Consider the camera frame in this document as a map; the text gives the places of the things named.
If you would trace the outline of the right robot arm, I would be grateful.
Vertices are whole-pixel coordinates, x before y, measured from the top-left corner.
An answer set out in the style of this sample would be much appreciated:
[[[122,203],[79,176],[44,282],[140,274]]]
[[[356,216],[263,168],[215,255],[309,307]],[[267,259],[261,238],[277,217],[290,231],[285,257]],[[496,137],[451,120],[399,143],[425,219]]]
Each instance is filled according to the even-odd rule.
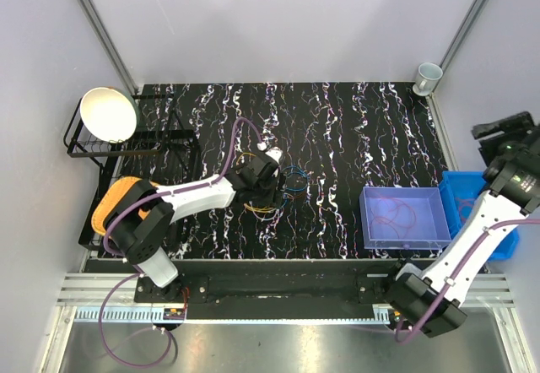
[[[472,127],[487,165],[472,211],[438,259],[421,270],[397,262],[383,281],[383,297],[400,315],[395,339],[409,343],[457,329],[474,277],[517,226],[535,224],[539,207],[539,126],[527,111]]]

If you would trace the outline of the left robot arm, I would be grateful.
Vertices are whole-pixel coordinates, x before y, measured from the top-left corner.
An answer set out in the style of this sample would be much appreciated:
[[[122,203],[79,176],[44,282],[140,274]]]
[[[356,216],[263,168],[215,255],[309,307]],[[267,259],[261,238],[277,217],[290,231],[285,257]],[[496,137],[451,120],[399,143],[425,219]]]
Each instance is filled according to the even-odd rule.
[[[155,186],[135,181],[103,219],[104,242],[112,242],[140,273],[153,282],[165,302],[182,291],[178,268],[162,248],[171,224],[180,219],[234,203],[280,205],[284,191],[281,149],[259,152],[243,165],[200,181]]]

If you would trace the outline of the blue plastic bin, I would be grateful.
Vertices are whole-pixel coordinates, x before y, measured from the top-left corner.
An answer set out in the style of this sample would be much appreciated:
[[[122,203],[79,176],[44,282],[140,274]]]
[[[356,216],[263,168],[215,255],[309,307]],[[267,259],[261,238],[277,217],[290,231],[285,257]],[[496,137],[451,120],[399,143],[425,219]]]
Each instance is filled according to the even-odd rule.
[[[453,239],[472,212],[474,201],[485,185],[483,173],[479,171],[450,171],[442,173],[439,184],[446,223]],[[509,233],[491,254],[490,261],[511,259],[519,243],[518,230]]]

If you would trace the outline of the white mug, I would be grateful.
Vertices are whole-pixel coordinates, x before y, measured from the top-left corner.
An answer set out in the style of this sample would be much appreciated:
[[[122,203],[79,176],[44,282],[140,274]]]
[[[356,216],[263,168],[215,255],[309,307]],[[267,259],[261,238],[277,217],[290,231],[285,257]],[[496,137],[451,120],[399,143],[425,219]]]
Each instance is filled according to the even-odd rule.
[[[418,96],[430,95],[439,83],[444,72],[441,67],[432,62],[423,62],[418,66],[418,71],[413,84],[413,92]]]

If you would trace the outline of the purple translucent box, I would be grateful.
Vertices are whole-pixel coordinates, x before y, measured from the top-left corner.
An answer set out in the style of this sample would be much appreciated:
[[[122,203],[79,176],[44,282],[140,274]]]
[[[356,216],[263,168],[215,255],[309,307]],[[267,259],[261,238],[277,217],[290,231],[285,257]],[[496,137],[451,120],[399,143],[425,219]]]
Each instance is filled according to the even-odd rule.
[[[365,186],[359,213],[369,250],[439,250],[451,243],[436,187]]]

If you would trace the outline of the orange woven mat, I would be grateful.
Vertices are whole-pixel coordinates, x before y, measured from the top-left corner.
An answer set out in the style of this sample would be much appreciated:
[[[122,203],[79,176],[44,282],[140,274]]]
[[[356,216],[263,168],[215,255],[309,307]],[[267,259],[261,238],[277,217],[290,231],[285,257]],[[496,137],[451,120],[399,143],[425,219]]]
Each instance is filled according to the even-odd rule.
[[[143,181],[143,179],[135,176],[125,176],[111,185],[91,216],[91,225],[95,233],[100,236],[105,235],[105,218],[139,181]]]

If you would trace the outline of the white bowl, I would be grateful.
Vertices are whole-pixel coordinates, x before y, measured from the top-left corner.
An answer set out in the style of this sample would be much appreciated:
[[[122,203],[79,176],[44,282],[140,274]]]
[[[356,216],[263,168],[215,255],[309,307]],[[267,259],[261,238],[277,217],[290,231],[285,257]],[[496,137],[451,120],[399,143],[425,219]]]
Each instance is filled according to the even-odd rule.
[[[133,97],[111,87],[86,92],[80,101],[79,114],[88,131],[108,143],[127,141],[135,133],[140,119]]]

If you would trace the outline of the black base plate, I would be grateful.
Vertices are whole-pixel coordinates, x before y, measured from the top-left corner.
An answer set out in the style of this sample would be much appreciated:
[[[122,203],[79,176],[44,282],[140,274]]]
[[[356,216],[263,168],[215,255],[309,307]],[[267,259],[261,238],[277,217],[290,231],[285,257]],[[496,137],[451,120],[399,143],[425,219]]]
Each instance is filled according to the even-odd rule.
[[[187,301],[193,321],[337,322],[373,316],[395,259],[182,260],[176,280],[160,289],[136,283],[137,303]]]

